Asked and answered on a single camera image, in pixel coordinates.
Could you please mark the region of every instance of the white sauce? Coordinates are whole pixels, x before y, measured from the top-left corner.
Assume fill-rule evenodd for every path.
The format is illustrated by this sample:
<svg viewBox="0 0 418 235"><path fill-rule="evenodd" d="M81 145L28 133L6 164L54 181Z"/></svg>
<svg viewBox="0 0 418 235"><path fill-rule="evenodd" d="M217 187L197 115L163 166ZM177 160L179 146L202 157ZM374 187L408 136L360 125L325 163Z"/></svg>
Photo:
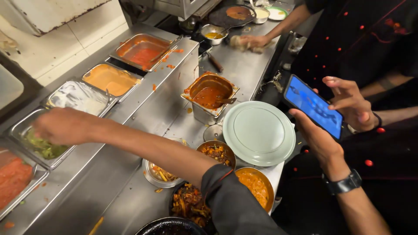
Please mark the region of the white sauce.
<svg viewBox="0 0 418 235"><path fill-rule="evenodd" d="M268 17L268 13L261 10L261 9L256 9L255 13L257 14L257 18L267 18Z"/></svg>
<svg viewBox="0 0 418 235"><path fill-rule="evenodd" d="M69 81L55 92L48 102L54 107L71 107L97 116L105 109L108 99L86 84Z"/></svg>

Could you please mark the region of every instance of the spoon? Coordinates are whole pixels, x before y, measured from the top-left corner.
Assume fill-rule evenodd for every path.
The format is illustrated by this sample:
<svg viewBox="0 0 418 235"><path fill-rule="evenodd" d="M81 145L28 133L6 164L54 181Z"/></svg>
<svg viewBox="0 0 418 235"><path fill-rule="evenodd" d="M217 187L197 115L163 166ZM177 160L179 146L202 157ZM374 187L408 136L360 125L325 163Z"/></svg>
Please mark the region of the spoon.
<svg viewBox="0 0 418 235"><path fill-rule="evenodd" d="M222 99L222 100L217 100L215 101L215 103L223 103L223 104L229 104L232 105L237 99L236 98L232 98L232 99Z"/></svg>

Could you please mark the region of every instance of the red button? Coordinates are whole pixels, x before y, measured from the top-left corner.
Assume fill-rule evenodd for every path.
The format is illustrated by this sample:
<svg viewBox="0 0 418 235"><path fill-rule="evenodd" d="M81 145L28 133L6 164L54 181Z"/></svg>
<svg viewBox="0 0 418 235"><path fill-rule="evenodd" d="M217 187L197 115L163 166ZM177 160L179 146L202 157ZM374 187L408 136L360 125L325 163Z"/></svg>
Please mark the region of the red button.
<svg viewBox="0 0 418 235"><path fill-rule="evenodd" d="M366 164L366 166L373 166L373 162L370 160L365 160L364 163Z"/></svg>
<svg viewBox="0 0 418 235"><path fill-rule="evenodd" d="M383 129L383 128L381 128L381 127L379 127L377 130L377 133L379 133L379 134L382 134L382 133L385 133L386 131Z"/></svg>

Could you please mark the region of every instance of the wristwatch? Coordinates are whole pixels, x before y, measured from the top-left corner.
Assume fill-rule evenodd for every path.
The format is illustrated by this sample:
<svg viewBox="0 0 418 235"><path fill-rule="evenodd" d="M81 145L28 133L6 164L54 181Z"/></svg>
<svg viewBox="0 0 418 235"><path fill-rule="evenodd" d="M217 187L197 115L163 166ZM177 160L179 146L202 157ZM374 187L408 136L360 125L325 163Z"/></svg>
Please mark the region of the wristwatch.
<svg viewBox="0 0 418 235"><path fill-rule="evenodd" d="M322 173L322 180L325 182L331 195L346 193L353 189L359 188L362 185L362 178L360 177L359 173L357 173L357 171L354 169L350 170L350 175L348 175L347 178L336 182L330 181L328 177Z"/></svg>

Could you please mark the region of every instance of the person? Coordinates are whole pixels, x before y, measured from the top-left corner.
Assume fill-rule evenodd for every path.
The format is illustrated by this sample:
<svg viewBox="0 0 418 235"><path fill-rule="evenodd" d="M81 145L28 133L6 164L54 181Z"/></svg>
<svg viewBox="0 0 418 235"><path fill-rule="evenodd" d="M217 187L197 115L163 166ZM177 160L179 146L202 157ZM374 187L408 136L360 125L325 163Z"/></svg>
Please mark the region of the person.
<svg viewBox="0 0 418 235"><path fill-rule="evenodd" d="M339 181L351 175L341 146L301 111L291 110L291 113L328 179ZM174 141L71 108L53 108L36 119L33 128L36 136L54 144L110 144L186 179L205 195L220 235L286 234L239 182L231 168ZM337 198L354 233L390 234L382 216L359 184L348 192L337 194Z"/></svg>
<svg viewBox="0 0 418 235"><path fill-rule="evenodd" d="M344 152L345 162L361 175L364 191L394 234L415 234L418 231L415 221L418 107L373 112L355 82L335 77L325 77L323 82L335 95L329 109L341 112L348 124L361 131L343 139L341 149L340 145L339 148L326 146L328 151ZM300 123L301 112L290 112ZM350 225L347 208L340 208L341 199L328 193L321 179L323 161L312 155L318 152L317 144L332 141L325 138L327 135L306 134L307 129L301 131L310 147L309 153L295 156L284 166L277 192L282 200L272 217L291 234L348 234L350 231L362 234Z"/></svg>
<svg viewBox="0 0 418 235"><path fill-rule="evenodd" d="M326 100L321 78L353 80L363 97L385 92L418 77L416 0L305 0L263 36L241 36L260 47L324 10L291 71Z"/></svg>

